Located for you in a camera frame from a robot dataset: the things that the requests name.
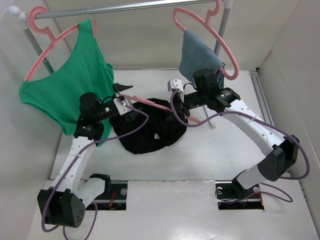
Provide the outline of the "pink plastic hanger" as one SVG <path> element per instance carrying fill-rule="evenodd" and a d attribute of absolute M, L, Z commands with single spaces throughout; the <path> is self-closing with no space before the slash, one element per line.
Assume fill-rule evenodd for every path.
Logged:
<path fill-rule="evenodd" d="M 145 98 L 142 98 L 140 96 L 130 96 L 130 95 L 127 95 L 127 94 L 123 94 L 121 93 L 120 94 L 121 96 L 124 96 L 125 99 L 128 99 L 128 100 L 132 100 L 132 101 L 136 101 L 136 102 L 139 102 L 139 103 L 143 103 L 143 104 L 146 104 L 146 105 L 149 105 L 149 106 L 152 106 L 152 107 L 155 107 L 155 108 L 159 108 L 159 109 L 162 109 L 162 110 L 166 110 L 166 111 L 172 111 L 169 107 L 166 107 L 164 105 L 160 105 L 160 104 L 157 104 L 155 103 L 154 101 L 151 101 L 151 100 L 148 100 L 148 99 L 145 99 Z M 194 122 L 194 123 L 197 123 L 199 124 L 201 121 L 195 117 L 193 117 L 192 115 L 190 116 L 186 116 L 185 117 Z"/>

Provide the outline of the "black t shirt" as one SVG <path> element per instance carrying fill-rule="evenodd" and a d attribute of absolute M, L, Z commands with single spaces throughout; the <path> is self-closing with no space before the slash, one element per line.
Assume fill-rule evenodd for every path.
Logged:
<path fill-rule="evenodd" d="M 170 108 L 167 100 L 158 98 L 148 100 Z M 169 147 L 175 144 L 187 130 L 187 127 L 168 110 L 140 102 L 135 102 L 133 107 L 146 113 L 149 119 L 140 130 L 119 139 L 125 150 L 132 154 L 146 154 Z M 109 119 L 109 122 L 115 134 L 121 136 L 139 127 L 145 119 L 144 115 L 137 113 L 131 121 L 127 121 L 124 116 L 114 116 Z"/>

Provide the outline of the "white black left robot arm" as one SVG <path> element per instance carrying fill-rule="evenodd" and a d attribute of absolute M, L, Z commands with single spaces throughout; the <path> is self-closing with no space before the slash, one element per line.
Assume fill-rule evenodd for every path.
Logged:
<path fill-rule="evenodd" d="M 133 104 L 121 95 L 130 89 L 129 85 L 115 83 L 113 95 L 101 100 L 93 92 L 86 92 L 79 98 L 79 117 L 73 134 L 69 154 L 57 177 L 48 189 L 38 193 L 37 202 L 41 212 L 41 227 L 49 232 L 46 225 L 78 228 L 84 219 L 86 208 L 96 197 L 107 198 L 111 194 L 110 178 L 93 174 L 80 185 L 87 163 L 103 143 L 105 130 L 103 121 L 114 116 L 132 116 Z"/>

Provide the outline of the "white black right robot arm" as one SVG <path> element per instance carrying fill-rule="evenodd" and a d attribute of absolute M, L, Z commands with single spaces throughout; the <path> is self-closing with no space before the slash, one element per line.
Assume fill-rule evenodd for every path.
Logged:
<path fill-rule="evenodd" d="M 170 106 L 181 123 L 192 109 L 207 106 L 217 116 L 237 126 L 259 147 L 265 158 L 243 170 L 231 182 L 232 198 L 239 199 L 264 181 L 280 179 L 296 163 L 300 143 L 294 135 L 284 133 L 255 115 L 234 90 L 221 87 L 217 77 L 207 68 L 196 71 L 193 74 L 195 91 L 189 94 L 185 93 L 181 80 L 169 80 L 168 90 L 172 93 Z"/>

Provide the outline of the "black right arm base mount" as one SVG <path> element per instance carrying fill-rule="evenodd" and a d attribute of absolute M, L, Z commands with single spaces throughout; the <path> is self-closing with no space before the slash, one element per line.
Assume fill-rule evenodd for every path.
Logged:
<path fill-rule="evenodd" d="M 217 180 L 214 195 L 219 210 L 264 210 L 259 184 L 249 189 L 236 186 L 231 180 Z"/>

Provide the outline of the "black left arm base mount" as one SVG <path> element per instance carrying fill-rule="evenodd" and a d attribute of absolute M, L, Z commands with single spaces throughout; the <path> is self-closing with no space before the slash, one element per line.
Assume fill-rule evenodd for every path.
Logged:
<path fill-rule="evenodd" d="M 87 211 L 94 211 L 95 206 L 100 211 L 122 211 L 127 207 L 127 181 L 109 181 L 105 189 L 105 181 L 97 178 L 90 178 L 83 182 L 76 196 L 86 206 Z"/>

